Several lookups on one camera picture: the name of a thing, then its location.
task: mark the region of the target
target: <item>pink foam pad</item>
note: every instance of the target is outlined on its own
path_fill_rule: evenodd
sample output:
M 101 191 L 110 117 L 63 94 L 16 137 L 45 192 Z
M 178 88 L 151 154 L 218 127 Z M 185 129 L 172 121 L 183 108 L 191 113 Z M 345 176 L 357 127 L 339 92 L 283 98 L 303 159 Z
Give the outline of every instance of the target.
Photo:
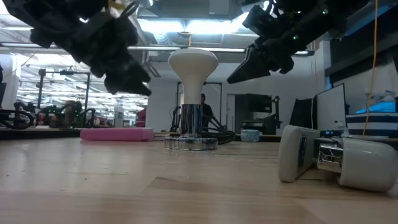
M 152 128 L 83 129 L 80 137 L 92 141 L 151 141 L 154 138 L 154 130 Z

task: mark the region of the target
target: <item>stainless steel base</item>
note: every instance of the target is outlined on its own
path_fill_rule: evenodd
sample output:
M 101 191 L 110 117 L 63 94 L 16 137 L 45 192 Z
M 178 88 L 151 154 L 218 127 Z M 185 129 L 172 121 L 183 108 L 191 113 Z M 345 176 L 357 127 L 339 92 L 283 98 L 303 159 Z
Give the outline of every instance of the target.
M 215 150 L 218 140 L 213 138 L 165 138 L 164 147 L 176 150 Z

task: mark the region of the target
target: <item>ceiling duct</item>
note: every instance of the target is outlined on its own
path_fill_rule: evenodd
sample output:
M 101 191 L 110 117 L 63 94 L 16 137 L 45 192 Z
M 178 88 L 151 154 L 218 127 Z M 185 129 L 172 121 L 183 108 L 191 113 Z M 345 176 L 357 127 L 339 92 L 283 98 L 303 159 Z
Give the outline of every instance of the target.
M 140 8 L 138 18 L 154 16 L 172 19 L 222 19 L 231 20 L 241 15 L 242 0 L 166 0 L 151 7 Z
M 154 37 L 159 45 L 173 46 L 172 38 L 168 33 L 154 34 Z
M 141 7 L 147 8 L 153 6 L 157 0 L 138 0 Z

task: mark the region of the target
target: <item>chrome tamper base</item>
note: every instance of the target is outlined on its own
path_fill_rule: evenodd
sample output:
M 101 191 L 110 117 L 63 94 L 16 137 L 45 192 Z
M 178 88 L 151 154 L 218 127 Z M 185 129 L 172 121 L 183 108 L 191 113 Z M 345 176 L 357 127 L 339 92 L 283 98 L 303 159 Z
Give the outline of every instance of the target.
M 215 150 L 218 140 L 201 138 L 201 105 L 185 104 L 181 106 L 181 136 L 165 138 L 164 147 L 176 150 Z
M 165 149 L 176 150 L 215 150 L 218 147 L 217 139 L 210 138 L 165 138 Z

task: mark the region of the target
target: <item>wooden table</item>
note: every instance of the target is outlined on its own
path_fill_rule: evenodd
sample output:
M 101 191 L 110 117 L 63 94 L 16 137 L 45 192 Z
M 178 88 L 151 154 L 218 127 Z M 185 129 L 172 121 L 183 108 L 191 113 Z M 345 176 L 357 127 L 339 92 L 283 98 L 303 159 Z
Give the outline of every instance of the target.
M 398 185 L 348 189 L 320 170 L 281 183 L 278 145 L 0 141 L 0 223 L 398 223 Z

